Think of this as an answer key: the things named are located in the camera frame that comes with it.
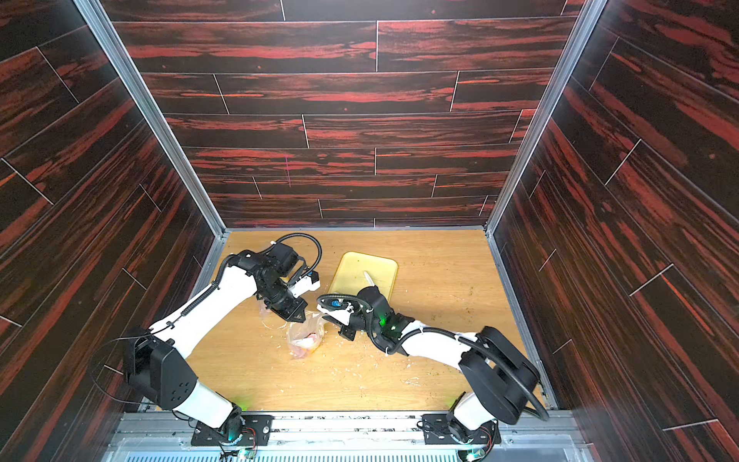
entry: plastic bag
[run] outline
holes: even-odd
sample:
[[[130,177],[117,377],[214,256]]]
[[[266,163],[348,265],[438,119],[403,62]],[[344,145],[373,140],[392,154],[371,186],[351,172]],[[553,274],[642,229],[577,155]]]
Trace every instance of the plastic bag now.
[[[326,332],[323,313],[306,312],[305,322],[291,322],[287,327],[287,344],[295,359],[307,358],[321,344]]]

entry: metal bracket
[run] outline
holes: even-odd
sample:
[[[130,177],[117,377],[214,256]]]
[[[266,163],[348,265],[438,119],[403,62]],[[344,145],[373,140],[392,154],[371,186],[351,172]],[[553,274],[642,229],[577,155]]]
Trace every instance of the metal bracket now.
[[[501,442],[500,431],[493,433],[492,421],[485,422],[482,427],[488,429],[488,433],[494,436],[493,444]],[[423,414],[418,428],[423,430],[423,440],[426,444],[461,444],[452,438],[449,431],[449,424],[446,421],[446,414]],[[483,431],[477,431],[468,444],[487,444],[488,436]]]
[[[242,414],[242,417],[245,422],[244,431],[237,446],[253,446],[254,436],[256,436],[256,446],[267,446],[272,432],[272,416]],[[219,443],[225,446],[221,435],[202,422],[197,423],[190,441],[192,446],[218,446]]]

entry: dark wood wall panel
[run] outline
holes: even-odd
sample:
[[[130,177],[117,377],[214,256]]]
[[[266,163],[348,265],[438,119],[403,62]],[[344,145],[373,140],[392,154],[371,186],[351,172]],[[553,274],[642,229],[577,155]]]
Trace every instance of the dark wood wall panel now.
[[[738,12],[731,2],[618,0],[603,24],[683,72],[739,98]]]
[[[453,111],[536,109],[554,69],[460,72]]]
[[[167,114],[183,146],[234,148],[307,148],[303,119],[294,115]]]
[[[445,174],[508,171],[519,145],[378,148],[377,174]]]
[[[213,236],[74,3],[6,1],[0,18],[0,460],[96,462],[122,408],[93,390],[90,355],[170,308],[153,293],[181,301]],[[153,275],[179,205],[167,229],[193,263],[167,269],[173,288]]]
[[[494,231],[604,462],[739,453],[737,11],[610,1]]]
[[[111,21],[282,21],[279,0],[103,0]]]
[[[603,256],[625,293],[632,293],[669,264],[554,121],[549,122],[538,149],[547,154],[540,156],[542,165],[583,224],[590,246]]]
[[[218,75],[231,114],[448,112],[456,72]]]
[[[314,148],[406,147],[507,143],[517,111],[423,115],[305,116]]]
[[[578,0],[103,3],[221,215],[249,226],[356,223],[321,218],[312,203],[298,202],[289,217],[253,201],[432,196],[483,197],[485,206],[474,218],[425,208],[387,218],[363,208],[359,223],[482,223],[582,7]],[[434,178],[434,188],[429,176],[438,174],[472,175]]]
[[[639,141],[574,79],[552,118],[602,183],[606,183]]]
[[[141,72],[374,72],[376,24],[120,22]]]
[[[118,76],[87,26],[38,49],[78,101],[86,100]]]
[[[552,67],[559,59],[574,22],[569,17],[381,21],[378,24],[378,70]]]
[[[627,90],[635,87],[639,92]],[[592,93],[689,180],[739,214],[739,102],[624,40]]]
[[[288,21],[365,21],[378,19],[520,18],[559,16],[562,0],[282,0]]]
[[[640,143],[608,189],[739,333],[739,222]]]
[[[120,79],[5,157],[51,201],[60,200],[141,120]]]
[[[353,177],[256,177],[259,194],[265,199],[382,199],[431,197],[435,176]]]
[[[228,114],[212,74],[141,75],[162,112]]]
[[[85,25],[65,0],[6,0],[0,4],[0,61]]]
[[[0,63],[0,155],[6,155],[76,105],[38,48]]]
[[[326,218],[479,217],[485,196],[348,199],[321,202]]]
[[[233,149],[187,148],[201,175],[362,175],[375,171],[374,149]]]
[[[51,203],[10,166],[0,161],[0,255],[28,231]]]

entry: wooden work surface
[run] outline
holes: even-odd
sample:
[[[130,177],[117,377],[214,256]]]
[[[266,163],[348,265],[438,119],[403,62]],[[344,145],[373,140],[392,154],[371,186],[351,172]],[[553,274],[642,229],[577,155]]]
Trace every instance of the wooden work surface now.
[[[391,258],[398,278],[390,305],[428,325],[458,332],[493,326],[521,351],[521,337],[485,238],[478,230],[315,231],[324,249],[321,289],[304,295],[308,310],[326,293],[348,251]],[[233,233],[223,257],[266,248],[281,230]],[[306,239],[286,242],[308,264]],[[188,357],[200,380],[245,410],[444,410],[469,390],[456,369],[425,358],[386,356],[364,333],[354,342],[326,324],[326,336],[306,359],[293,359],[287,328],[274,313],[260,318],[254,297],[226,316]]]

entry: aluminum frame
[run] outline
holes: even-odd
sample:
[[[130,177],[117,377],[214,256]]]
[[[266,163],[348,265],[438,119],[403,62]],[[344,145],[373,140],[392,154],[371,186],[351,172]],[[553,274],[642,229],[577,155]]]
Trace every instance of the aluminum frame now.
[[[270,443],[259,448],[259,453],[263,455],[309,455],[325,451],[364,452],[372,455],[380,448],[394,454],[435,452],[442,455],[473,447],[425,445],[423,432],[416,424],[422,414],[431,412],[434,411],[252,413],[274,417]],[[503,442],[496,448],[563,449],[569,460],[588,462],[588,457],[578,455],[588,453],[588,444],[585,443],[572,412],[552,411],[550,416],[550,420],[544,422],[524,414],[515,426],[501,423]],[[126,413],[115,430],[107,460],[124,461],[133,451],[173,452],[181,455],[212,453],[213,448],[190,446],[193,431],[187,421],[175,418],[170,412]]]
[[[154,136],[159,140],[164,152],[172,162],[174,169],[182,178],[185,187],[190,191],[197,207],[202,212],[205,221],[213,231],[214,236],[221,237],[225,231],[225,223],[221,220],[208,193],[205,192],[200,179],[195,174],[190,162],[185,156],[182,146],[172,133],[162,111],[151,96],[149,88],[143,81],[136,65],[123,45],[113,24],[110,22],[103,5],[98,0],[73,0],[89,26],[92,34],[98,40],[101,48],[108,56],[110,63],[126,86],[131,98],[138,106],[144,120],[146,120]]]

